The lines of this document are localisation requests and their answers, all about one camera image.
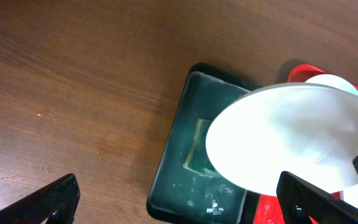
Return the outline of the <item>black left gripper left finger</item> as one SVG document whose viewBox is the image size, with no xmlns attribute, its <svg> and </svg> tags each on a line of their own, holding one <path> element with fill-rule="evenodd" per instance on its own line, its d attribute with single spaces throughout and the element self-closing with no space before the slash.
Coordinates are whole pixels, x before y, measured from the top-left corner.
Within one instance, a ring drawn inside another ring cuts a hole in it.
<svg viewBox="0 0 358 224">
<path fill-rule="evenodd" d="M 67 174 L 0 210 L 0 224 L 72 224 L 80 199 L 74 174 Z"/>
</svg>

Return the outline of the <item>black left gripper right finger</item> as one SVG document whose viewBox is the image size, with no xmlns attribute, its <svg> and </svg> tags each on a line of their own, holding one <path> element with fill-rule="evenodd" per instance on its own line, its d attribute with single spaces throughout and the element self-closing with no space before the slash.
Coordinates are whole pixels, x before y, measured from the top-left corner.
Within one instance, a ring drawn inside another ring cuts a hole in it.
<svg viewBox="0 0 358 224">
<path fill-rule="evenodd" d="M 290 172 L 280 174 L 276 193 L 286 224 L 358 224 L 358 208 Z"/>
</svg>

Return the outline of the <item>white plate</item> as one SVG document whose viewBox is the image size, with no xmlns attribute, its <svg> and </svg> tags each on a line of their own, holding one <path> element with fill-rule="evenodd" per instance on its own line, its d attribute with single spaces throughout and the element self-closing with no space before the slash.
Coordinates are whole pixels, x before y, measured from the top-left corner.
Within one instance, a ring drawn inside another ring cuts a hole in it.
<svg viewBox="0 0 358 224">
<path fill-rule="evenodd" d="M 252 91 L 211 123 L 206 152 L 233 184 L 275 195 L 291 172 L 334 193 L 358 184 L 358 96 L 313 83 L 282 83 Z"/>
</svg>

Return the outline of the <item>yellow green sponge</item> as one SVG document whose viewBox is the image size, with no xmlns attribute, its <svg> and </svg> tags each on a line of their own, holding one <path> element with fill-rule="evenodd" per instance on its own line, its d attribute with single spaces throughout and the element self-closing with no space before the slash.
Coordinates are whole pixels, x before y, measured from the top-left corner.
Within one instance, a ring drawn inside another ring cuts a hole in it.
<svg viewBox="0 0 358 224">
<path fill-rule="evenodd" d="M 211 164 L 206 152 L 206 134 L 211 123 L 212 121 L 208 119 L 199 119 L 196 122 L 193 145 L 189 150 L 183 168 L 201 176 L 220 178 L 221 175 Z"/>
</svg>

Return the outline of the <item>red plastic tray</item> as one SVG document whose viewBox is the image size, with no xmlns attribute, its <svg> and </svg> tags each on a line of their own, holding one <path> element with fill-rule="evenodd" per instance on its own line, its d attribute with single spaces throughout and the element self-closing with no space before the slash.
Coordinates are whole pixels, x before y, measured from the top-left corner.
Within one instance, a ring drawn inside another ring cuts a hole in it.
<svg viewBox="0 0 358 224">
<path fill-rule="evenodd" d="M 288 82 L 305 82 L 307 79 L 321 74 L 330 74 L 329 72 L 307 63 L 296 66 L 288 75 Z M 341 199 L 341 192 L 333 194 Z M 255 211 L 253 224 L 283 224 L 281 208 L 276 197 L 261 195 Z"/>
</svg>

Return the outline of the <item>pale green plate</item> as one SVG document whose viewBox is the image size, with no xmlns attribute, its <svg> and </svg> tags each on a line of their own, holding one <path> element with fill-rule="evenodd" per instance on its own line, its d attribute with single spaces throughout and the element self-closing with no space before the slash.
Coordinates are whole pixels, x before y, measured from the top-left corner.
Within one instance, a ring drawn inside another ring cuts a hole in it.
<svg viewBox="0 0 358 224">
<path fill-rule="evenodd" d="M 332 74 L 321 74 L 307 79 L 306 83 L 326 85 L 358 96 L 358 90 L 349 81 Z"/>
</svg>

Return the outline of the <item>dark green water basin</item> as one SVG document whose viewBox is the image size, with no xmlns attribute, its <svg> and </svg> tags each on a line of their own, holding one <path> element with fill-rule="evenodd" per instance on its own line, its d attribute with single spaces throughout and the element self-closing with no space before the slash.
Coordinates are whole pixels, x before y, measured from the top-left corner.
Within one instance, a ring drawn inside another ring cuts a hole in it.
<svg viewBox="0 0 358 224">
<path fill-rule="evenodd" d="M 233 101 L 259 86 L 206 63 L 193 65 L 150 190 L 146 207 L 169 223 L 253 223 L 260 195 L 223 176 L 209 178 L 184 169 L 196 122 L 213 121 Z"/>
</svg>

